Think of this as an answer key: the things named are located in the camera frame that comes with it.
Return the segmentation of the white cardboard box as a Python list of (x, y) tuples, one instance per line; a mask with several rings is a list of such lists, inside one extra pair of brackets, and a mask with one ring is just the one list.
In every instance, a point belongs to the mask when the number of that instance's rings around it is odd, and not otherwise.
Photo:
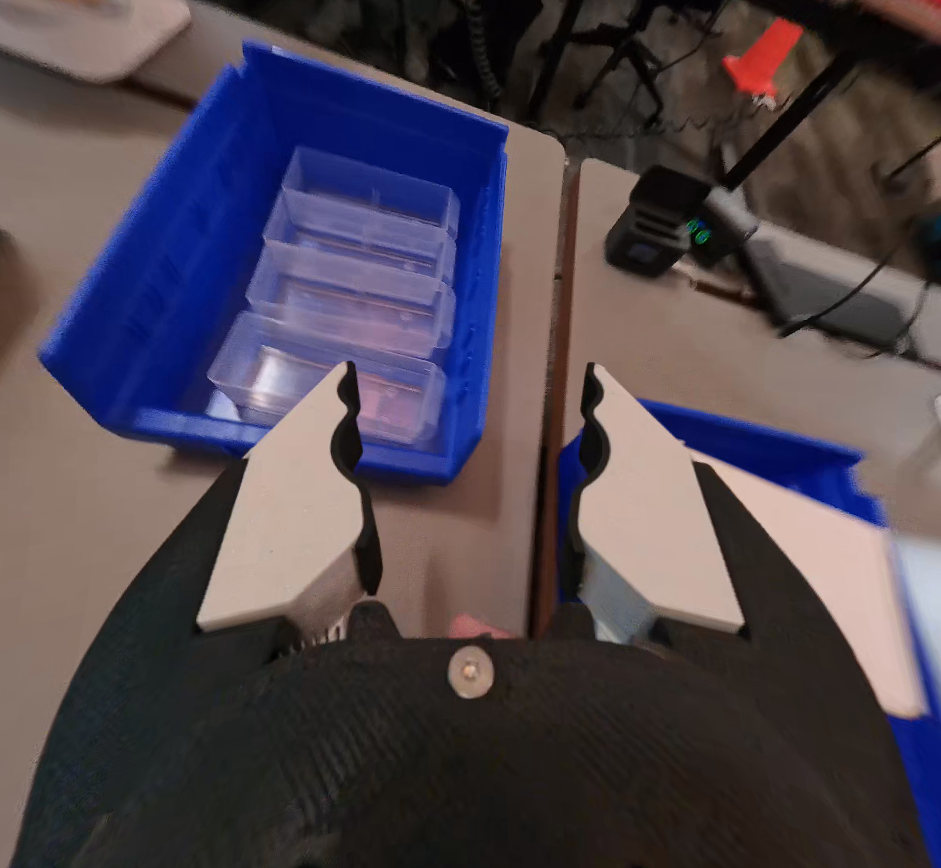
[(928, 714), (888, 531), (749, 474), (700, 451), (816, 592), (883, 710), (899, 719)]

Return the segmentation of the black charger device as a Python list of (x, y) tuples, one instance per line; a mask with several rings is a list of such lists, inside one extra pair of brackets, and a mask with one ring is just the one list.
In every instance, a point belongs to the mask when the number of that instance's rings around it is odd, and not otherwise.
[(711, 270), (759, 229), (759, 221), (721, 185), (656, 165), (636, 181), (603, 245), (605, 261), (647, 278), (683, 257)]

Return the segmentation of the white flat base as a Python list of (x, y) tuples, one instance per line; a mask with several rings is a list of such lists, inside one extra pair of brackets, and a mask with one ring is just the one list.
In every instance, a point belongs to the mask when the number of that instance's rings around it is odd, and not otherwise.
[(187, 0), (1, 0), (1, 51), (81, 82), (110, 84), (191, 21)]

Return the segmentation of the black stand leg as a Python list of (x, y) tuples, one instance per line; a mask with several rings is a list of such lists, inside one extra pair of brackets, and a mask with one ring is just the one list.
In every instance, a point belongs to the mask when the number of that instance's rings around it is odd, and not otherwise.
[(733, 192), (764, 163), (833, 90), (857, 66), (860, 59), (853, 51), (838, 53), (804, 88), (789, 106), (781, 111), (768, 130), (748, 149), (722, 178), (720, 184)]

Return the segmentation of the clear plastic drawer tray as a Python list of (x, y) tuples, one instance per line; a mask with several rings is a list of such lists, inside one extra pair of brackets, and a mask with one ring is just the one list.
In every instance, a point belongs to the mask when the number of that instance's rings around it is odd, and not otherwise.
[(282, 190), (262, 236), (269, 246), (342, 254), (453, 284), (456, 243), (445, 227), (343, 197)]
[(354, 363), (359, 432), (365, 440), (417, 446), (438, 432), (444, 371), (430, 360), (316, 337), (243, 311), (208, 373), (248, 423), (273, 427), (336, 366)]
[(427, 224), (457, 238), (461, 208), (452, 189), (347, 156), (298, 146), (280, 188), (292, 201), (338, 202)]
[(267, 245), (246, 300), (255, 313), (315, 337), (420, 359), (453, 339), (451, 286), (342, 253)]

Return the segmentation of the grey desk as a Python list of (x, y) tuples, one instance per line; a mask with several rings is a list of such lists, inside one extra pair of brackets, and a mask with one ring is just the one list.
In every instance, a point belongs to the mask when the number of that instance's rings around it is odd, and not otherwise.
[(256, 37), (259, 25), (206, 0), (183, 2), (189, 24), (119, 87), (190, 111), (226, 66), (242, 62), (243, 41)]
[[(189, 107), (2, 57), (2, 866), (54, 716), (112, 607), (225, 461), (119, 438), (38, 350)], [(527, 630), (566, 153), (509, 125), (484, 437), (443, 489), (379, 486), (380, 598), (408, 636)]]
[(712, 297), (680, 273), (648, 280), (603, 258), (634, 173), (582, 162), (570, 190), (564, 291), (570, 298), (561, 444), (582, 425), (585, 366), (635, 397), (739, 418), (860, 449), (858, 473), (901, 533), (939, 537), (939, 371), (804, 330), (779, 338), (756, 310)]

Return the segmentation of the orange traffic cone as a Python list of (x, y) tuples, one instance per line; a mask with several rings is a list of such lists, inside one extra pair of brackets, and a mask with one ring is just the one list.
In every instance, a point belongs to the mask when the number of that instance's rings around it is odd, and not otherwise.
[(802, 26), (778, 17), (747, 51), (723, 57), (723, 70), (735, 90), (750, 98), (776, 98), (775, 76), (804, 31)]

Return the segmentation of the black tripod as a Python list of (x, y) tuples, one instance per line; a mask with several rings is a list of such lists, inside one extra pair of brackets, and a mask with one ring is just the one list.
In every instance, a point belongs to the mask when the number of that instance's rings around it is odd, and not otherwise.
[(643, 123), (645, 131), (653, 131), (653, 128), (663, 119), (665, 105), (651, 69), (644, 59), (643, 50), (638, 41), (638, 34), (649, 23), (655, 9), (654, 5), (644, 0), (636, 0), (626, 27), (620, 28), (599, 24), (589, 29), (577, 31), (575, 24), (585, 1), (565, 0), (555, 30), (540, 50), (542, 65), (535, 81), (534, 90), (529, 98), (525, 120), (528, 123), (537, 123), (541, 120), (547, 96), (567, 46), (581, 44), (583, 46), (609, 48), (610, 55), (588, 88), (576, 96), (573, 107), (583, 109), (606, 75), (611, 74), (620, 62), (628, 61), (634, 70), (638, 83), (653, 100), (654, 109)]

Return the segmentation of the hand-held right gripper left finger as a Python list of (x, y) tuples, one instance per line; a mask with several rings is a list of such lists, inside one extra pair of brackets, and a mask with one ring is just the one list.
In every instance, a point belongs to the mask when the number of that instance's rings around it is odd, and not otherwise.
[(285, 620), (308, 646), (343, 639), (383, 560), (362, 454), (352, 361), (326, 373), (244, 462), (196, 623), (216, 634)]

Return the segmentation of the blue bin with white box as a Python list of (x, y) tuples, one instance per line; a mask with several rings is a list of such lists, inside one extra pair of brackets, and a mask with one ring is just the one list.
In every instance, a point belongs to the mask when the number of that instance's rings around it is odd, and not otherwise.
[[(689, 451), (700, 451), (749, 474), (807, 496), (824, 505), (888, 530), (880, 503), (857, 486), (853, 469), (862, 459), (859, 451), (698, 411), (643, 401), (641, 404)], [(928, 699), (928, 714), (919, 719), (889, 716), (899, 747), (911, 797), (918, 813), (920, 835), (932, 866), (939, 866), (939, 673), (928, 663), (927, 635), (917, 625), (912, 601), (903, 585), (898, 551), (889, 536), (900, 596), (913, 637), (916, 662)], [(723, 678), (738, 694), (747, 696), (778, 730), (792, 741), (806, 746), (806, 756), (820, 758), (820, 744), (810, 744), (811, 734), (820, 733), (823, 713), (814, 710), (811, 691), (815, 684), (841, 684), (825, 674), (837, 660), (835, 634), (817, 621), (804, 627), (804, 614), (796, 609), (806, 602), (793, 581), (785, 592), (771, 586), (771, 578), (751, 572), (754, 590), (762, 603), (787, 607), (788, 624), (782, 636), (771, 642), (771, 650), (761, 650), (761, 642), (749, 636), (745, 625), (734, 636), (705, 629), (679, 620), (658, 620), (653, 626), (654, 642), (671, 653)]]

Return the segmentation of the blue plastic storage bin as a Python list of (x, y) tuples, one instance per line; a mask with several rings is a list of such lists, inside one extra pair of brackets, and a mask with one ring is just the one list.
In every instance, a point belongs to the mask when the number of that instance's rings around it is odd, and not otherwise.
[(117, 436), (240, 457), (265, 428), (209, 415), (210, 361), (263, 247), (297, 146), (436, 182), (460, 203), (456, 342), (429, 449), (363, 442), (359, 472), (447, 485), (484, 433), (498, 315), (508, 126), (246, 41), (76, 287), (41, 364)]

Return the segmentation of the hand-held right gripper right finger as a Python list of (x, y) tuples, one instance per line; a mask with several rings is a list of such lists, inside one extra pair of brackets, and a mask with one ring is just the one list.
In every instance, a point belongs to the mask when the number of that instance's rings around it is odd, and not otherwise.
[(566, 545), (598, 637), (629, 644), (658, 620), (737, 634), (743, 610), (685, 444), (595, 362), (582, 421)]

